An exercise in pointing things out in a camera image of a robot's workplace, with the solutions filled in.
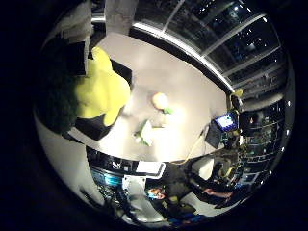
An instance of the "stuffed toy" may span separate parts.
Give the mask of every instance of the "stuffed toy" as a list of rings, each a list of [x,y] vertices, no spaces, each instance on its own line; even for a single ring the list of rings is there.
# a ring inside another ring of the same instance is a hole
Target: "stuffed toy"
[[[75,88],[79,102],[77,116],[94,118],[105,114],[103,123],[112,125],[119,110],[127,103],[130,87],[127,81],[113,71],[108,55],[99,47],[91,51],[88,73]]]

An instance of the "white table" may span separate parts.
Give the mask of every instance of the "white table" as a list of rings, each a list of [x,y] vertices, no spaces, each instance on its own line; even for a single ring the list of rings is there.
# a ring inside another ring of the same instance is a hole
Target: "white table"
[[[135,161],[185,160],[193,146],[191,158],[215,151],[202,139],[195,143],[212,118],[226,113],[223,90],[192,65],[141,40],[111,33],[98,46],[133,70],[134,87],[106,137],[94,141],[75,128],[70,131],[73,137],[103,153]],[[153,126],[162,124],[164,115],[151,103],[158,91],[167,95],[174,114],[167,128],[153,130],[149,147],[136,143],[134,134],[146,119]]]

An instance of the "glass wall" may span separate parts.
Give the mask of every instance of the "glass wall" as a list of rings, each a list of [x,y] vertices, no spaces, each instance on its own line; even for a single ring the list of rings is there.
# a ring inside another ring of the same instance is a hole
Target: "glass wall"
[[[278,45],[269,19],[263,17],[215,49],[209,57],[225,72]]]
[[[279,151],[284,129],[283,100],[251,112],[249,117],[253,117],[254,122],[244,137],[246,158],[250,162],[258,162],[274,157]]]
[[[139,0],[135,21],[163,29],[179,0]]]
[[[241,69],[229,75],[228,78],[232,81],[232,84],[235,85],[246,79],[251,79],[258,73],[265,72],[273,66],[279,66],[284,61],[283,52],[281,49],[278,49],[262,60],[249,65],[247,68]]]
[[[177,14],[172,18],[167,33],[189,44],[196,52],[201,53],[206,47],[214,43],[218,37],[212,29],[204,23],[209,13],[220,5],[218,1],[185,1]]]
[[[241,2],[187,0],[170,21],[167,33],[190,44],[201,54],[257,12],[254,6],[248,8]]]

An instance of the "black surface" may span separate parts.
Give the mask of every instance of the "black surface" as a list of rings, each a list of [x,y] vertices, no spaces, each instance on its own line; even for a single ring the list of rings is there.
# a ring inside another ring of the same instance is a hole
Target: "black surface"
[[[206,134],[205,141],[213,148],[218,148],[221,136],[222,132],[220,131],[218,125],[212,120],[209,126],[209,131]]]
[[[94,213],[71,194],[43,158],[31,116],[32,70],[39,45],[60,12],[78,1],[2,5],[2,230],[129,230]],[[288,47],[296,75],[295,127],[269,181],[244,206],[191,230],[297,230],[307,218],[307,21],[305,1],[259,1]]]

